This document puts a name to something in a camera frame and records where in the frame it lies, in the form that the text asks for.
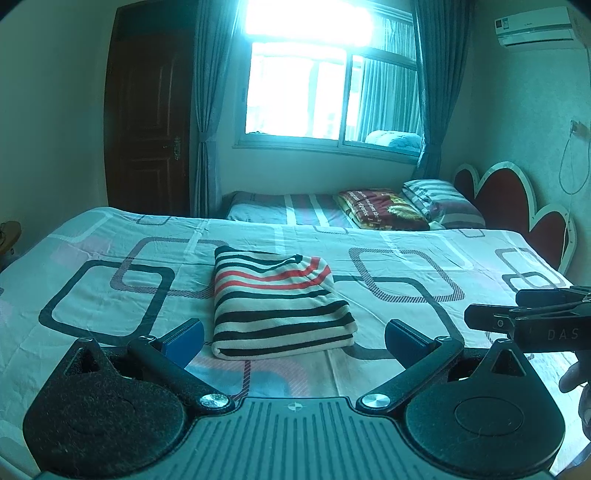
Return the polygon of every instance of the door handle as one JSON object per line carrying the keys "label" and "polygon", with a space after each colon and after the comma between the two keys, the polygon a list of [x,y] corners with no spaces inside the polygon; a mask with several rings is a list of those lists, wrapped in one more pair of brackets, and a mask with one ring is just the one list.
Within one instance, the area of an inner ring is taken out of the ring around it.
{"label": "door handle", "polygon": [[179,161],[181,158],[181,138],[177,135],[174,137],[174,161]]}

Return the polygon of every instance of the sheer curtain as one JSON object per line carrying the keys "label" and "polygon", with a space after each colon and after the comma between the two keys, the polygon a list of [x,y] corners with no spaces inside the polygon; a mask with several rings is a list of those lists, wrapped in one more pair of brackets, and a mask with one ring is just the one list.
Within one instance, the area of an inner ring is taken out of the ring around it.
{"label": "sheer curtain", "polygon": [[[414,27],[378,17],[372,46],[416,59]],[[417,72],[383,61],[363,59],[356,138],[365,141],[375,130],[419,132]]]}

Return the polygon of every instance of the striped towel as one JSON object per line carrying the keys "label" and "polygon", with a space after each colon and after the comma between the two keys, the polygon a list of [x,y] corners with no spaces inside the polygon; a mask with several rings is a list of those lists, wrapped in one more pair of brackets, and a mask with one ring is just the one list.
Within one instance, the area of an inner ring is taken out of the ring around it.
{"label": "striped towel", "polygon": [[275,358],[353,345],[357,325],[321,258],[231,247],[216,248],[215,258],[217,357]]}

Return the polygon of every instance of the screw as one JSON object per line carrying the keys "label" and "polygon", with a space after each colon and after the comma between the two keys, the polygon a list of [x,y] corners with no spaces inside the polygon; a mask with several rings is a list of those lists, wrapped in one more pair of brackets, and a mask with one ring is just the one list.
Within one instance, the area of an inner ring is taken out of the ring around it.
{"label": "screw", "polygon": [[202,396],[199,403],[205,408],[224,408],[230,403],[230,399],[221,393],[210,393]]}
{"label": "screw", "polygon": [[368,408],[386,408],[390,405],[390,397],[383,393],[370,393],[361,399],[361,403]]}

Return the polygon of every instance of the patterned bed sheet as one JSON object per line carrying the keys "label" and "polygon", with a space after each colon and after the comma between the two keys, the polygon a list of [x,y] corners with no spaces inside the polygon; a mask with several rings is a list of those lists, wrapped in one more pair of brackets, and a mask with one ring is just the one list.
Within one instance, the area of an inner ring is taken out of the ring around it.
{"label": "patterned bed sheet", "polygon": [[359,228],[329,194],[263,195],[236,192],[228,220],[280,225]]}
{"label": "patterned bed sheet", "polygon": [[[364,231],[141,216],[111,208],[66,222],[0,274],[0,478],[38,470],[22,438],[26,409],[75,338],[124,345],[161,336],[191,318],[213,332],[213,252],[219,245],[319,256],[358,323],[355,344],[257,361],[224,361],[210,343],[187,370],[234,399],[348,396],[353,401],[402,371],[385,349],[399,318],[431,338],[487,348],[499,335],[469,330],[470,303],[514,304],[521,288],[569,285],[517,233]],[[572,353],[531,363],[563,413],[563,469],[587,445],[577,415],[581,389],[558,390]]]}

